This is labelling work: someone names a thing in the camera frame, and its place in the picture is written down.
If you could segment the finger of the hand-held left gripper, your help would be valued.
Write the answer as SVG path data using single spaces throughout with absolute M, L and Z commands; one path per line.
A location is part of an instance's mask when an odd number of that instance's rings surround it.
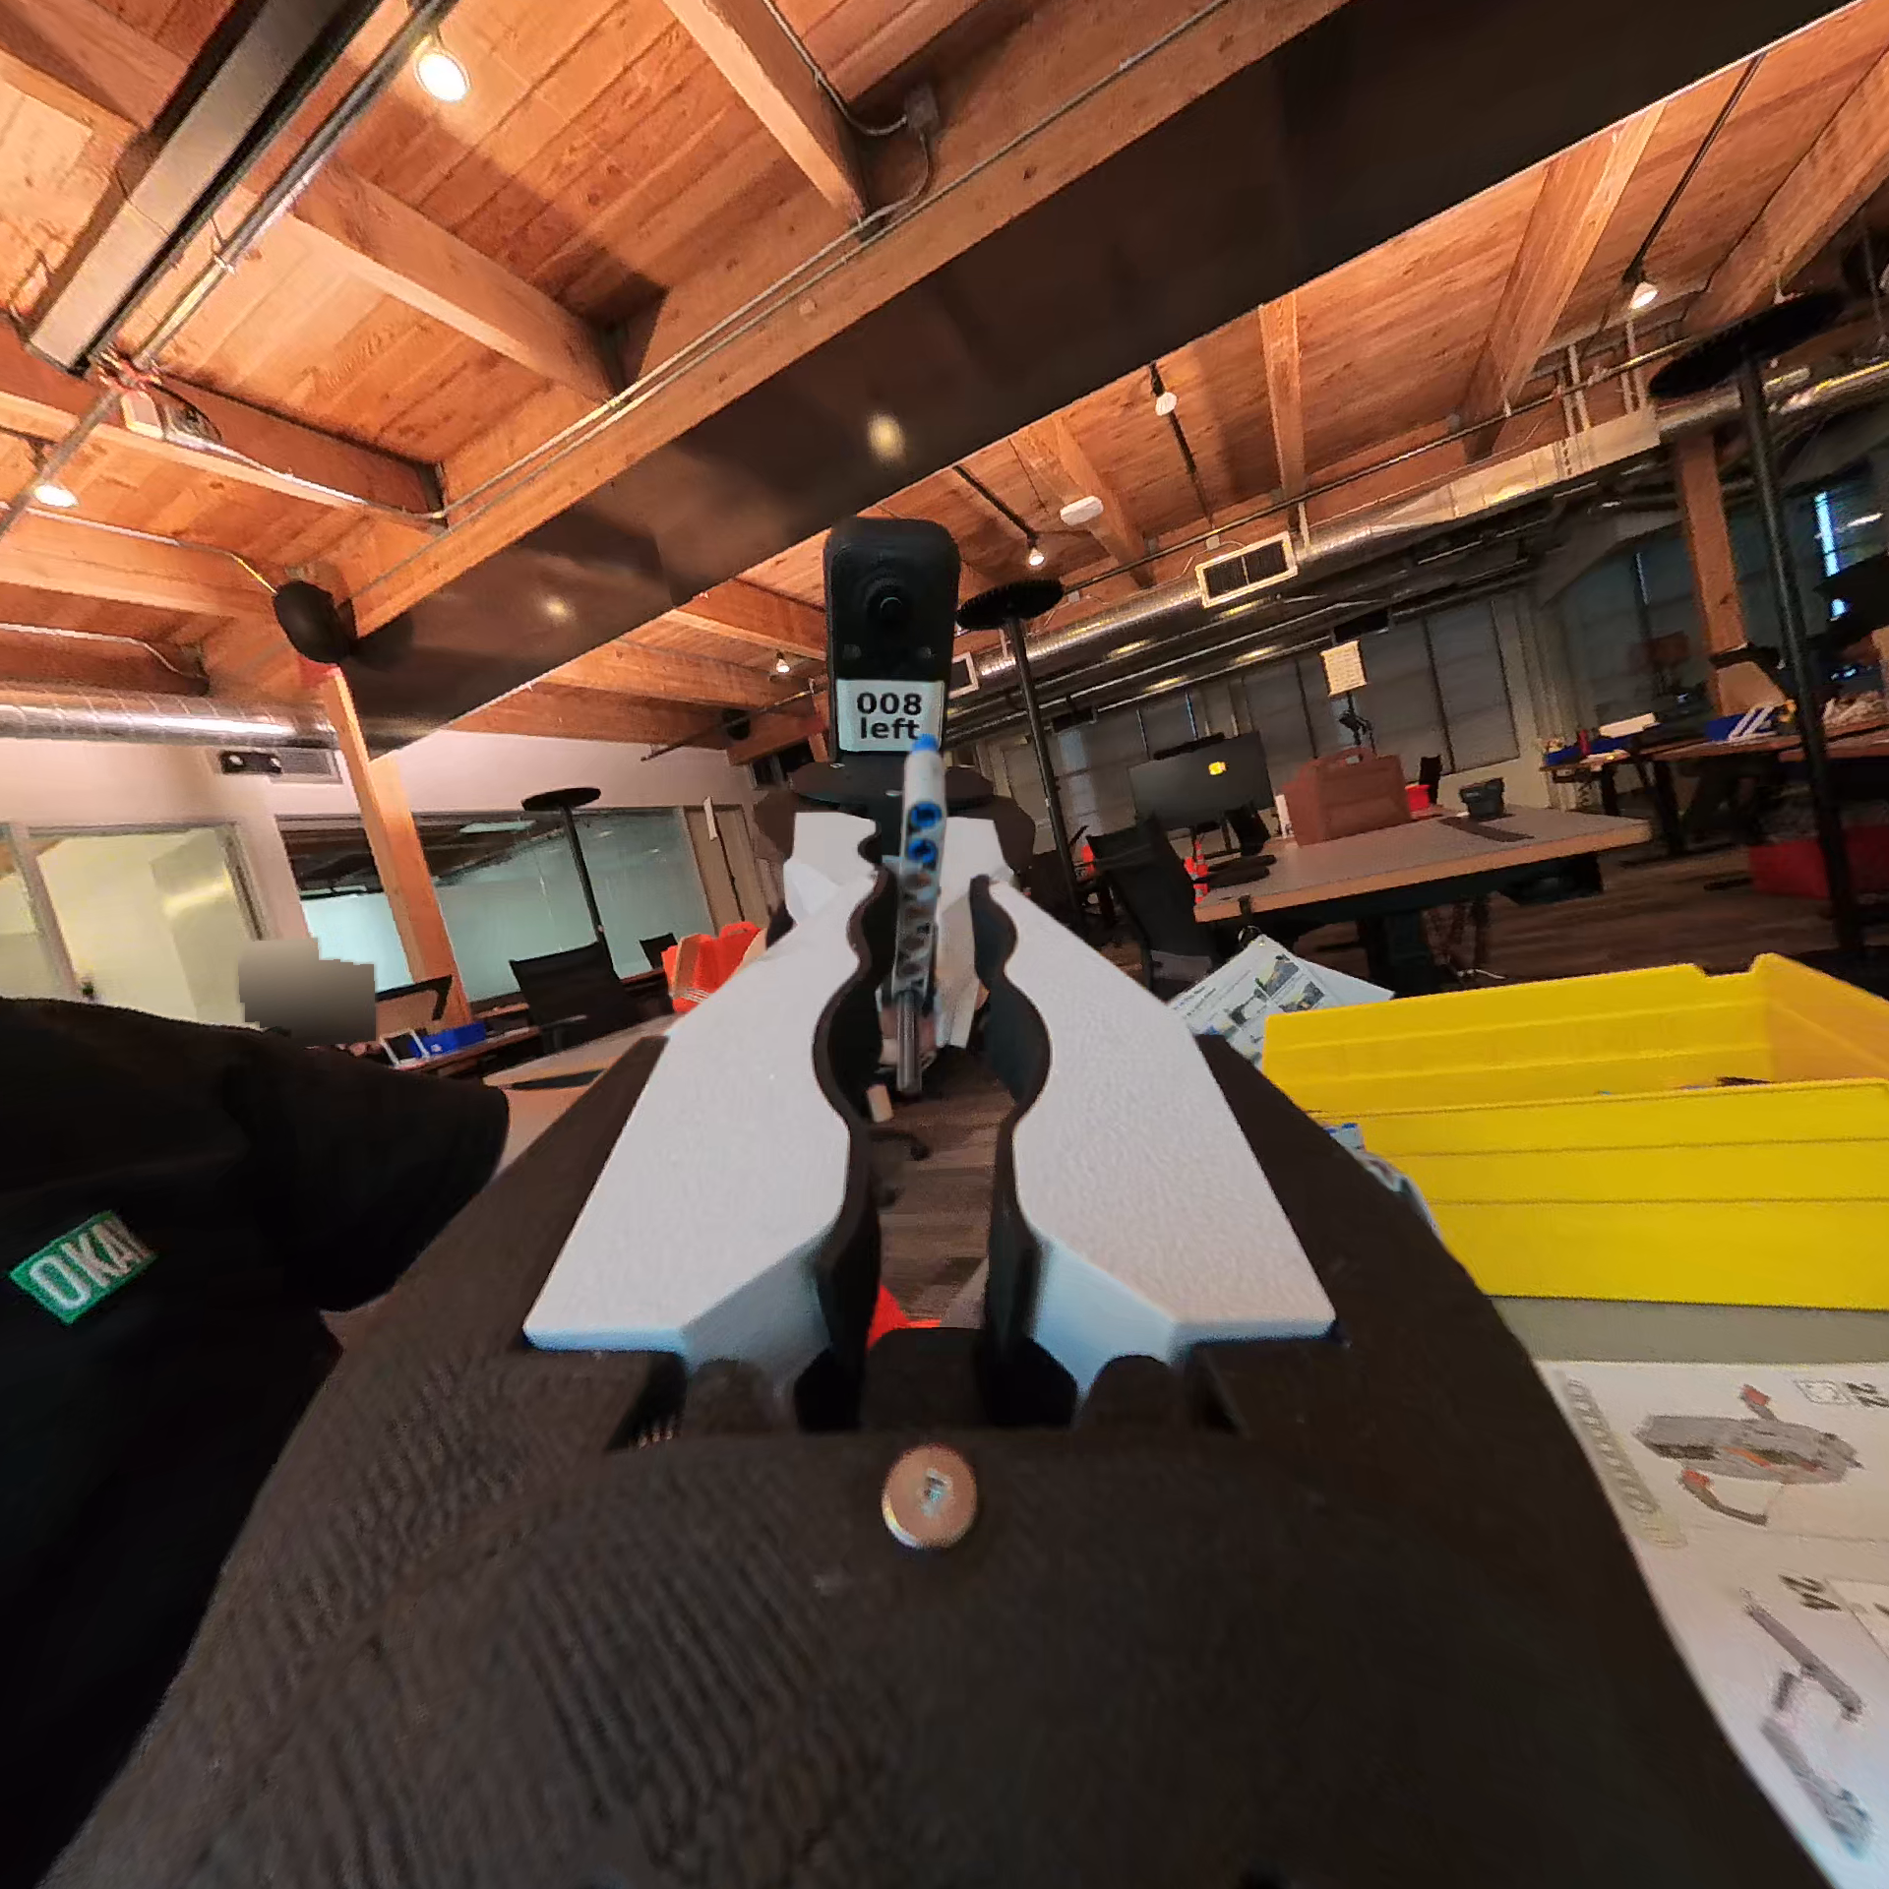
M 991 819 L 949 819 L 941 837 L 935 946 L 934 946 L 934 1049 L 966 1049 L 983 986 L 976 972 L 972 884 L 1013 884 L 999 826 Z
M 859 913 L 891 884 L 878 823 L 836 810 L 796 813 L 783 884 L 781 943 L 803 934 L 846 943 Z

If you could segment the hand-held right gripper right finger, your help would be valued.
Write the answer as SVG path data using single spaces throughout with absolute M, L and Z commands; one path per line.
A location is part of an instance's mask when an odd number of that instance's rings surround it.
M 996 1425 L 1066 1425 L 1120 1361 L 1325 1340 L 1337 1312 L 1204 1046 L 996 879 L 968 892 L 999 1127 L 976 1380 Z

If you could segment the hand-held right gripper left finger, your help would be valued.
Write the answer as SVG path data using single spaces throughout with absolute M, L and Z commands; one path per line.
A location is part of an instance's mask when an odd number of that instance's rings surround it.
M 856 1412 L 882 1290 L 865 1090 L 891 954 L 875 868 L 668 1031 L 528 1345 L 742 1362 L 810 1424 Z

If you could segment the grey beam with blue pins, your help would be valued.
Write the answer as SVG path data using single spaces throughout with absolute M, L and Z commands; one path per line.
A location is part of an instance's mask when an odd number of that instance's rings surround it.
M 941 843 L 947 833 L 947 764 L 938 738 L 920 733 L 904 760 L 901 829 L 895 853 L 895 932 L 885 979 L 892 1018 L 892 1076 L 904 1098 L 921 1090 L 925 1016 L 938 935 Z

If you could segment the orange plastic object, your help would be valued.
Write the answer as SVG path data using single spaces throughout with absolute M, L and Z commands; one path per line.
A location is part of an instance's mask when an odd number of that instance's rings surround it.
M 682 935 L 658 958 L 672 1013 L 679 1016 L 705 1004 L 764 946 L 764 928 L 743 919 L 719 932 Z

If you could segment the black office chair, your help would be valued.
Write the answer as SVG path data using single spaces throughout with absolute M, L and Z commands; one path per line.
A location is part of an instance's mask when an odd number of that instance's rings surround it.
M 1220 967 L 1236 949 L 1236 926 L 1197 919 L 1193 884 L 1155 819 L 1110 834 L 1088 834 L 1093 865 L 1139 946 L 1148 990 L 1180 991 Z
M 577 1049 L 639 1024 L 639 1000 L 619 979 L 607 943 L 510 958 L 517 991 L 540 1046 Z

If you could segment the black monitor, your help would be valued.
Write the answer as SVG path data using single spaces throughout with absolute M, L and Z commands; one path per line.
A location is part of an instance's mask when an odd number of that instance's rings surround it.
M 1162 833 L 1227 827 L 1240 853 L 1267 843 L 1264 813 L 1272 806 L 1267 753 L 1262 733 L 1197 739 L 1139 762 L 1127 774 L 1138 823 L 1157 821 Z

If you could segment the folded printed leaflet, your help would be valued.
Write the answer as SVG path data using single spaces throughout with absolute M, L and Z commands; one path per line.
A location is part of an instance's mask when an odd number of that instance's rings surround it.
M 1218 1039 L 1262 1068 L 1266 1027 L 1276 1016 L 1375 1005 L 1395 995 L 1375 983 L 1315 965 L 1267 935 L 1169 999 L 1169 1013 L 1193 1036 Z

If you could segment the black ceiling panel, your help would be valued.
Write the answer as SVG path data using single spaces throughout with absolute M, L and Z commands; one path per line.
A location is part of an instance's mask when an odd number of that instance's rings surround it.
M 1074 6 L 989 151 L 800 267 L 398 570 L 379 752 L 1615 128 L 1835 4 Z

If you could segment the white ceiling air vent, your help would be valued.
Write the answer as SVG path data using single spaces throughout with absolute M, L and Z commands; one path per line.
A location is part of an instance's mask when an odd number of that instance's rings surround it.
M 1197 599 L 1209 611 L 1245 603 L 1290 582 L 1299 574 L 1297 560 L 1290 530 L 1264 535 L 1235 552 L 1200 560 L 1193 572 Z

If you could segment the wooden work table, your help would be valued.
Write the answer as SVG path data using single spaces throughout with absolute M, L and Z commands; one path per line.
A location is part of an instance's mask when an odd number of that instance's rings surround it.
M 1264 879 L 1211 889 L 1193 922 L 1251 926 L 1287 941 L 1355 924 L 1364 979 L 1426 997 L 1452 979 L 1432 954 L 1426 913 L 1511 904 L 1558 906 L 1600 892 L 1600 859 L 1651 842 L 1644 819 L 1511 810 L 1498 819 L 1434 814 L 1335 842 L 1274 842 Z
M 1759 706 L 1699 726 L 1631 716 L 1542 752 L 1546 780 L 1594 787 L 1608 819 L 1622 814 L 1622 784 L 1635 784 L 1653 843 L 1667 859 L 1762 843 L 1787 770 L 1800 766 L 1796 716 L 1785 706 Z

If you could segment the yellow parts bin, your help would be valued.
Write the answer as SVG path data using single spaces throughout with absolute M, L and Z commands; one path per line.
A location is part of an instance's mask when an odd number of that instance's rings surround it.
M 1800 962 L 1314 1007 L 1262 1068 L 1491 1296 L 1886 1309 L 1886 1004 Z

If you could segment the black round ceiling device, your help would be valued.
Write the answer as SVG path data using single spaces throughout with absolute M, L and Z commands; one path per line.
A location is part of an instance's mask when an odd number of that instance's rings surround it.
M 362 633 L 351 600 L 334 599 L 316 582 L 278 584 L 271 594 L 271 611 L 297 657 L 331 670 L 353 666 L 390 672 L 410 658 L 416 644 L 410 615 Z

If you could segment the white instruction booklet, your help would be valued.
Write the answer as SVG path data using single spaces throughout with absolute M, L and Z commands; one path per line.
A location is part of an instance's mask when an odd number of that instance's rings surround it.
M 1886 1885 L 1885 1361 L 1541 1361 L 1717 1727 L 1830 1885 Z

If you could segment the red storage bin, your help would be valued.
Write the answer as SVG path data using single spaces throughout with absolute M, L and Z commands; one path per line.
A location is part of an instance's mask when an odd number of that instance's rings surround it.
M 1850 889 L 1860 902 L 1886 897 L 1886 826 L 1867 823 L 1847 829 Z M 1760 896 L 1823 904 L 1827 879 L 1821 843 L 1814 837 L 1775 839 L 1749 846 L 1745 861 Z

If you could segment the wooden support post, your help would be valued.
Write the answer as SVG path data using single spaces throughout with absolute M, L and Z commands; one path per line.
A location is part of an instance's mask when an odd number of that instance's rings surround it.
M 411 981 L 446 979 L 441 1018 L 465 1025 L 469 1005 L 424 859 L 411 804 L 393 759 L 372 760 L 341 669 L 318 670 L 318 705 L 336 733 L 336 753 L 377 868 Z

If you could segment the silver ventilation duct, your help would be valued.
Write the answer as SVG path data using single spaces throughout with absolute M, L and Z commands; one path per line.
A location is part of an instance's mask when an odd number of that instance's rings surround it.
M 213 750 L 340 750 L 314 706 L 158 692 L 1 688 L 5 739 L 134 743 Z
M 1256 599 L 1204 610 L 1175 581 L 1028 639 L 1050 718 L 1085 718 L 1138 690 L 1183 690 L 1384 611 L 1439 599 L 1472 560 L 1502 572 L 1515 535 L 1633 477 L 1669 446 L 1735 418 L 1731 385 L 1688 399 L 1648 393 L 1618 417 L 1491 456 L 1426 489 L 1347 510 L 1294 535 L 1297 576 Z

